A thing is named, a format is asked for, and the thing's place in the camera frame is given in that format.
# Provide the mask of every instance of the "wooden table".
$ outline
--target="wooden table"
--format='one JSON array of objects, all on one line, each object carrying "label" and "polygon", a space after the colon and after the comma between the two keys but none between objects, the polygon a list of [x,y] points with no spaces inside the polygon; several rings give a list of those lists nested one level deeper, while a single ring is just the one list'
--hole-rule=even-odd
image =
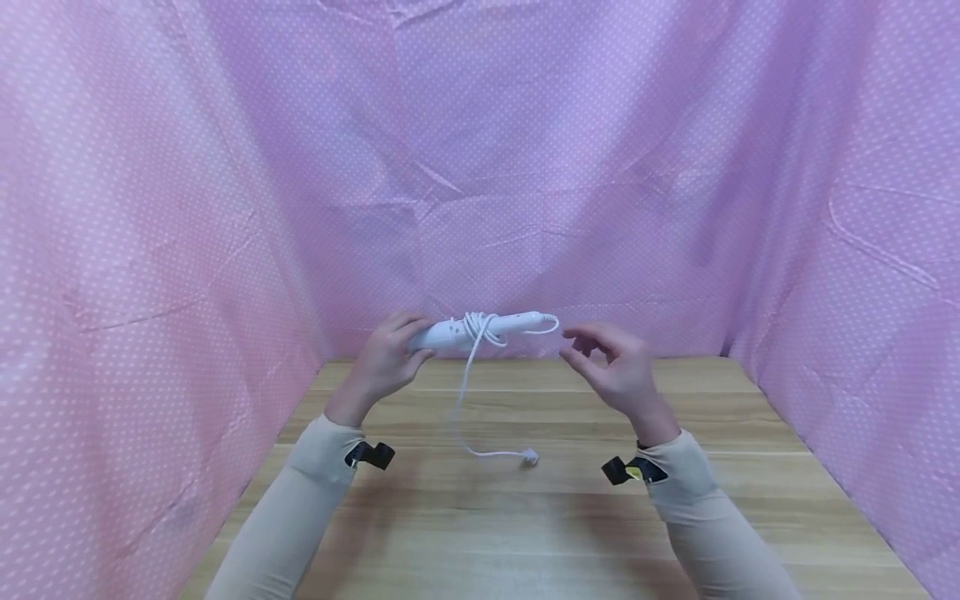
[{"label": "wooden table", "polygon": [[[324,367],[197,567],[202,598],[230,541],[349,364]],[[552,361],[477,363],[463,414],[477,449],[532,446],[535,468],[456,445],[450,409],[463,363],[432,361],[365,423],[396,450],[361,468],[298,598],[550,600],[693,598],[640,484],[600,466],[633,454],[630,425]],[[733,361],[659,361],[656,378],[721,485],[806,598],[926,598],[840,488]]]}]

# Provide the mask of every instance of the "black clip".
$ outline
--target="black clip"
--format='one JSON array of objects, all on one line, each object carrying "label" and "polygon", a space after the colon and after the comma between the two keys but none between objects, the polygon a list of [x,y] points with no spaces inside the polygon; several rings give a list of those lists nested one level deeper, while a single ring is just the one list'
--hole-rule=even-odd
[{"label": "black clip", "polygon": [[667,474],[662,468],[642,456],[635,456],[626,465],[623,464],[619,456],[614,456],[603,466],[603,472],[607,475],[610,483],[615,486],[626,483],[631,479],[639,479],[644,483],[651,484],[667,478]]},{"label": "black clip", "polygon": [[347,463],[348,467],[353,467],[357,463],[370,463],[380,470],[387,470],[390,461],[394,460],[395,454],[393,448],[382,442],[377,444],[376,448],[366,442],[361,442],[344,458],[344,462]]},{"label": "black clip", "polygon": [[631,477],[627,474],[627,466],[623,464],[619,456],[614,456],[602,466],[603,474],[607,475],[610,483],[618,486],[621,483],[630,481]]}]

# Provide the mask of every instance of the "beige sleeve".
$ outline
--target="beige sleeve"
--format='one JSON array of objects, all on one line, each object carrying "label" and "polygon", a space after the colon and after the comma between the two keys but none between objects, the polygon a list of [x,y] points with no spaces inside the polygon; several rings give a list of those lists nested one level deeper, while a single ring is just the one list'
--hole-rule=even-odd
[{"label": "beige sleeve", "polygon": [[647,489],[677,559],[702,598],[801,598],[773,550],[720,490],[707,455],[689,432],[636,455],[667,474]]},{"label": "beige sleeve", "polygon": [[240,528],[207,600],[289,600],[356,472],[344,458],[363,431],[320,417]]}]

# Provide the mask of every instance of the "white power strip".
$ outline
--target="white power strip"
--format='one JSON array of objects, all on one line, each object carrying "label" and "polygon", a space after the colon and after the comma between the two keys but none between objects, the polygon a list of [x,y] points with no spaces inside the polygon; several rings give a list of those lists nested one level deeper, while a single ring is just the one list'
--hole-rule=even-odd
[{"label": "white power strip", "polygon": [[[548,329],[534,329],[545,323],[553,325]],[[460,384],[460,394],[457,396],[457,405],[450,415],[450,421],[453,425],[454,433],[457,436],[460,445],[473,456],[519,456],[524,463],[535,465],[540,456],[533,448],[527,448],[522,452],[513,452],[510,450],[501,450],[495,452],[477,452],[464,441],[464,436],[460,431],[458,424],[460,420],[460,410],[464,403],[464,395],[467,393],[467,382],[470,375],[470,366],[473,364],[473,357],[476,356],[477,349],[480,348],[480,342],[487,340],[498,348],[507,346],[507,341],[501,336],[509,332],[519,332],[527,335],[542,335],[552,333],[560,327],[560,320],[554,315],[548,315],[539,312],[519,313],[517,315],[487,315],[485,313],[467,313],[459,321],[450,319],[437,323],[415,335],[407,344],[407,349],[415,351],[420,348],[458,348],[463,351],[469,350],[470,355],[467,358],[467,366],[464,368],[464,380]]]}]

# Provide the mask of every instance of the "power cord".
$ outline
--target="power cord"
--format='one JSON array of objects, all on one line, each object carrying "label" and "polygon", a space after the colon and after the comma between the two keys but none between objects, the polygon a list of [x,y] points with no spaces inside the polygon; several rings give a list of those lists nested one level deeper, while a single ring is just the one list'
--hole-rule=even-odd
[{"label": "power cord", "polygon": [[[533,448],[527,448],[522,452],[514,452],[512,450],[498,450],[494,452],[477,452],[471,448],[467,442],[464,440],[463,433],[460,430],[460,412],[464,403],[464,396],[467,393],[467,382],[470,376],[470,367],[473,365],[473,358],[476,356],[477,350],[480,348],[480,343],[483,340],[487,340],[493,346],[498,348],[505,348],[507,346],[507,341],[501,336],[491,333],[489,331],[490,321],[496,318],[498,315],[478,313],[478,312],[468,312],[464,315],[464,326],[467,329],[467,334],[473,340],[473,348],[470,350],[470,355],[467,358],[467,366],[464,368],[464,380],[460,384],[460,394],[457,396],[457,405],[453,408],[453,412],[450,415],[450,423],[453,426],[453,432],[457,436],[457,441],[460,442],[460,445],[472,454],[473,456],[479,456],[481,458],[488,456],[519,456],[523,459],[523,462],[527,465],[535,465],[537,461],[540,460],[539,454],[534,451]],[[560,320],[557,319],[554,315],[543,314],[543,319],[545,321],[553,322],[553,326],[549,329],[542,329],[538,331],[522,331],[525,335],[543,335],[545,333],[553,333],[560,327]]]}]

